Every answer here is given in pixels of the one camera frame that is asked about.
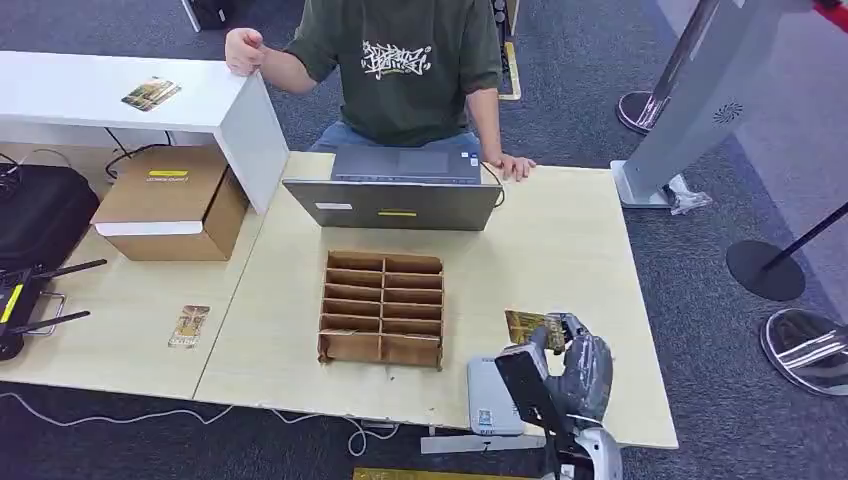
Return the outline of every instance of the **cable on floor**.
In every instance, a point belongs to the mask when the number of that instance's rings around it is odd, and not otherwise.
[[[47,415],[39,413],[36,409],[32,408],[17,393],[14,393],[14,392],[0,393],[0,398],[5,398],[5,397],[14,398],[15,400],[18,401],[18,403],[21,404],[21,406],[23,406],[34,417],[39,418],[41,420],[44,420],[45,422],[47,422],[51,425],[55,425],[57,427],[73,427],[73,426],[80,425],[80,424],[83,424],[83,423],[88,423],[88,422],[106,422],[106,423],[114,423],[114,424],[124,425],[124,424],[128,424],[128,423],[139,422],[139,421],[142,421],[142,420],[149,420],[151,418],[167,417],[167,416],[170,416],[170,415],[177,415],[177,414],[191,415],[192,417],[199,420],[200,423],[202,423],[203,425],[209,425],[209,424],[211,424],[211,423],[213,423],[217,420],[220,420],[221,418],[224,417],[224,415],[230,413],[230,410],[235,408],[233,405],[230,405],[229,407],[225,408],[224,411],[222,411],[221,413],[215,415],[214,417],[212,417],[208,420],[204,419],[197,412],[194,412],[192,410],[177,409],[177,410],[170,410],[170,411],[167,411],[167,412],[149,413],[147,415],[141,415],[141,416],[135,417],[135,418],[117,419],[117,418],[111,418],[111,417],[104,417],[104,416],[101,416],[101,415],[96,415],[96,416],[92,416],[92,417],[80,418],[78,420],[73,420],[73,421],[70,421],[70,422],[60,422],[58,420],[54,420],[54,419],[48,417]],[[280,420],[282,420],[287,425],[293,425],[293,424],[298,423],[298,422],[303,421],[303,420],[309,420],[310,418],[315,418],[315,417],[321,416],[319,414],[311,414],[311,415],[304,415],[302,417],[295,418],[294,420],[289,420],[286,417],[284,417],[280,412],[278,412],[276,410],[272,410],[272,409],[267,409],[267,410],[269,412],[273,413],[274,415],[276,415]],[[354,427],[356,427],[356,431],[353,432],[347,440],[347,450],[354,457],[361,457],[363,454],[365,454],[365,450],[368,448],[368,436],[369,435],[374,437],[374,438],[380,439],[380,440],[388,440],[388,439],[392,438],[393,436],[395,436],[395,434],[398,431],[398,428],[400,428],[400,425],[396,424],[390,433],[388,433],[386,435],[380,435],[379,433],[372,432],[370,430],[365,430],[364,428],[362,428],[362,425],[356,423],[356,421],[352,418],[348,418],[348,417],[341,417],[341,418],[344,418],[345,420],[347,420],[348,422],[353,424]],[[354,450],[354,448],[353,448],[353,442],[356,439],[356,437],[362,437],[362,448],[360,448],[358,450]]]
[[[308,420],[310,418],[321,416],[321,415],[315,413],[315,414],[312,414],[312,415],[304,415],[302,417],[295,418],[294,420],[289,420],[286,417],[284,417],[283,414],[281,414],[280,412],[278,412],[276,410],[269,409],[268,411],[273,413],[274,415],[279,417],[280,420],[282,420],[283,422],[285,422],[286,424],[289,424],[289,425],[297,423],[301,420]],[[344,418],[345,420],[347,420],[348,422],[353,424],[354,427],[356,427],[356,431],[353,432],[353,434],[347,439],[347,451],[350,452],[350,454],[353,455],[354,457],[361,457],[363,454],[365,454],[365,450],[368,448],[368,435],[370,435],[374,438],[380,439],[380,440],[388,440],[388,439],[394,437],[395,434],[398,431],[398,428],[400,428],[400,424],[395,424],[394,428],[392,429],[392,431],[390,433],[388,433],[386,435],[380,435],[379,433],[372,432],[370,430],[365,430],[364,428],[362,428],[362,425],[356,423],[356,420],[354,420],[352,418],[348,418],[348,417],[341,417],[341,418]],[[362,437],[362,448],[360,448],[359,450],[354,450],[353,449],[353,441],[356,439],[357,436]]]

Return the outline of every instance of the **person's hand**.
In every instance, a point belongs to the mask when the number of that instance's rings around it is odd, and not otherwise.
[[[503,171],[504,180],[515,177],[520,182],[530,175],[530,170],[536,168],[536,162],[524,157],[513,157],[505,153],[486,157],[486,161]]]
[[[252,28],[234,28],[227,34],[224,56],[227,66],[236,75],[247,76],[262,66],[267,47],[262,34]]]

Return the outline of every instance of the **black stanchion base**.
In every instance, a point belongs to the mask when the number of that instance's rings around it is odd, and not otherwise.
[[[804,293],[807,280],[798,262],[786,258],[768,271],[763,266],[781,249],[765,242],[743,240],[727,249],[727,268],[733,278],[754,295],[785,302]]]

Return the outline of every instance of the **silver stanchion base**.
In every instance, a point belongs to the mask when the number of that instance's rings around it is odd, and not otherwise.
[[[618,120],[630,130],[647,135],[654,128],[657,119],[656,116],[648,119],[641,118],[649,98],[651,98],[651,92],[643,91],[630,92],[622,96],[615,109]]]
[[[652,193],[649,196],[640,196],[635,194],[627,180],[627,174],[624,173],[624,162],[626,160],[613,160],[610,162],[610,170],[612,177],[615,180],[615,188],[618,190],[618,198],[621,200],[621,205],[624,208],[671,208],[668,203],[668,197],[660,190]],[[675,175],[668,182],[672,190],[682,192],[689,190],[686,180],[683,175]]]
[[[817,395],[848,395],[845,327],[805,310],[781,310],[763,323],[760,344],[790,382]]]

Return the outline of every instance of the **white cable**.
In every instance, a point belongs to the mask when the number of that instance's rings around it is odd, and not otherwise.
[[[127,423],[135,423],[135,422],[138,422],[138,421],[141,421],[141,420],[148,420],[148,419],[151,419],[151,418],[167,417],[169,415],[176,415],[178,413],[184,413],[186,415],[191,415],[192,417],[200,420],[200,423],[202,423],[204,425],[209,425],[210,423],[212,423],[212,422],[220,419],[224,415],[228,414],[230,412],[230,410],[233,409],[233,406],[230,405],[229,407],[224,409],[223,412],[219,413],[218,415],[215,415],[214,417],[210,418],[209,420],[205,420],[203,417],[201,417],[196,412],[193,412],[191,410],[179,409],[179,410],[171,410],[171,411],[168,411],[168,412],[150,413],[150,414],[147,414],[147,415],[142,415],[140,417],[127,418],[127,419],[123,419],[123,420],[96,415],[96,416],[93,416],[93,417],[80,418],[79,420],[74,420],[72,422],[60,422],[58,420],[53,420],[52,418],[50,418],[46,415],[42,415],[41,413],[38,413],[37,411],[35,411],[35,409],[30,407],[29,404],[26,403],[26,401],[24,401],[24,399],[21,398],[21,396],[18,395],[17,393],[11,393],[11,392],[0,393],[0,398],[3,398],[3,397],[14,398],[18,402],[20,402],[20,404],[24,408],[29,410],[29,413],[35,415],[36,417],[44,420],[47,423],[51,423],[53,425],[56,425],[57,427],[73,427],[73,426],[79,425],[81,423],[97,422],[97,421],[107,422],[107,423],[116,423],[116,424],[119,424],[119,425],[123,425],[123,424],[127,424]]]
[[[598,425],[601,426],[601,428],[604,428],[604,424],[601,423],[599,420],[595,420],[594,418],[584,417],[582,415],[575,415],[573,413],[566,413],[565,416],[571,417],[571,418],[576,418],[577,420],[585,420],[587,422],[597,423]]]
[[[317,414],[317,413],[316,413],[316,414],[311,414],[311,415],[304,415],[304,416],[302,416],[302,417],[295,418],[294,420],[289,420],[289,419],[287,419],[286,417],[284,417],[284,416],[283,416],[283,414],[281,414],[280,412],[278,412],[278,411],[276,411],[276,410],[268,409],[268,411],[269,411],[269,412],[271,412],[271,413],[273,413],[273,414],[274,414],[274,415],[276,415],[277,417],[279,417],[279,419],[280,419],[280,420],[282,420],[284,423],[286,423],[286,424],[288,424],[288,425],[291,425],[291,424],[297,423],[297,422],[299,422],[299,421],[301,421],[301,420],[308,420],[308,419],[310,419],[310,418],[320,417],[320,416],[321,416],[321,415],[319,415],[319,414]],[[380,435],[379,433],[372,432],[372,431],[370,431],[370,430],[365,430],[364,428],[362,428],[362,425],[360,425],[360,424],[356,423],[356,421],[355,421],[354,419],[352,419],[352,418],[349,418],[349,417],[341,417],[341,418],[344,418],[345,420],[347,420],[348,422],[350,422],[351,424],[353,424],[353,426],[354,426],[354,427],[356,427],[356,431],[355,431],[355,432],[353,432],[353,433],[350,435],[350,437],[347,439],[347,451],[348,451],[348,452],[350,452],[350,454],[351,454],[351,455],[353,455],[354,457],[361,457],[362,455],[364,455],[364,454],[365,454],[365,450],[368,448],[368,435],[371,435],[372,437],[374,437],[374,438],[378,438],[378,439],[380,439],[380,440],[388,440],[388,439],[390,439],[390,438],[394,437],[394,436],[395,436],[395,434],[396,434],[396,433],[397,433],[397,431],[398,431],[398,428],[400,428],[400,424],[395,424],[395,426],[394,426],[394,428],[392,429],[391,433],[389,433],[389,434],[387,434],[387,435]],[[354,449],[353,449],[353,440],[354,440],[357,436],[361,436],[361,437],[362,437],[362,448],[361,448],[361,449],[359,449],[359,450],[354,451]]]
[[[17,393],[14,393],[14,392],[0,393],[0,398],[4,398],[4,397],[14,398],[25,409],[27,409],[27,411],[29,411],[29,413],[33,414],[33,416],[35,416],[36,418],[40,418],[41,420],[44,420],[45,422],[50,423],[52,425],[55,425],[57,427],[73,427],[75,425],[79,425],[79,424],[82,424],[82,423],[98,422],[98,421],[99,422],[107,422],[107,423],[115,423],[115,424],[123,425],[123,424],[127,424],[127,423],[139,422],[141,420],[149,420],[151,418],[167,417],[169,415],[176,415],[176,414],[180,414],[180,413],[186,414],[186,415],[191,415],[192,417],[200,420],[200,423],[202,423],[203,425],[209,425],[212,422],[220,420],[224,415],[230,413],[230,410],[235,408],[233,405],[230,405],[229,407],[225,408],[224,411],[215,415],[214,417],[210,418],[209,420],[204,419],[203,417],[198,415],[196,412],[193,412],[191,410],[178,409],[178,410],[170,410],[170,411],[167,411],[167,412],[150,413],[150,414],[147,414],[147,415],[142,415],[140,417],[127,418],[127,419],[116,419],[116,418],[104,417],[104,416],[97,415],[97,416],[93,416],[93,417],[80,418],[79,420],[74,420],[74,421],[71,421],[71,422],[60,422],[58,420],[54,420],[54,419],[36,411],[34,408],[29,406],[29,404],[23,398],[21,398],[21,396],[18,395]],[[273,413],[277,417],[279,417],[279,419],[282,420],[287,425],[293,425],[293,424],[300,422],[302,420],[308,420],[310,418],[315,418],[315,417],[321,416],[319,414],[311,414],[311,415],[304,415],[302,417],[295,418],[294,420],[289,420],[286,417],[284,417],[280,412],[278,412],[276,410],[268,409],[268,411]],[[395,434],[398,431],[398,428],[400,427],[400,425],[397,424],[397,425],[395,425],[394,429],[392,429],[391,433],[389,433],[388,435],[380,435],[379,433],[375,433],[375,432],[372,432],[372,431],[369,431],[369,430],[365,430],[364,428],[362,428],[362,426],[360,424],[356,423],[356,421],[354,421],[352,418],[348,418],[348,417],[341,417],[341,418],[344,418],[348,422],[352,423],[353,426],[356,427],[356,429],[357,429],[357,431],[353,432],[353,434],[351,434],[350,438],[348,438],[348,440],[347,440],[347,450],[354,457],[360,457],[363,454],[365,454],[365,449],[368,448],[368,440],[367,440],[368,435],[371,435],[372,437],[378,438],[380,440],[388,440],[388,439],[392,438],[393,436],[395,436]],[[362,437],[362,448],[354,451],[353,440],[357,436]]]
[[[68,168],[73,168],[73,167],[71,166],[71,161],[70,161],[70,160],[68,160],[68,157],[66,157],[64,153],[62,153],[62,152],[57,152],[56,150],[52,150],[52,149],[49,149],[49,148],[36,148],[35,150],[33,150],[33,151],[29,152],[28,154],[26,154],[26,156],[24,156],[24,158],[22,158],[22,159],[21,159],[21,161],[20,161],[20,162],[18,162],[18,167],[20,167],[21,165],[23,165],[23,164],[27,161],[27,159],[28,159],[30,156],[32,156],[32,154],[33,154],[33,153],[38,153],[38,152],[47,152],[47,153],[52,153],[52,154],[54,154],[54,155],[58,155],[58,156],[62,157],[62,159],[64,159],[64,160],[65,160],[65,163],[67,163],[67,164],[68,164]]]

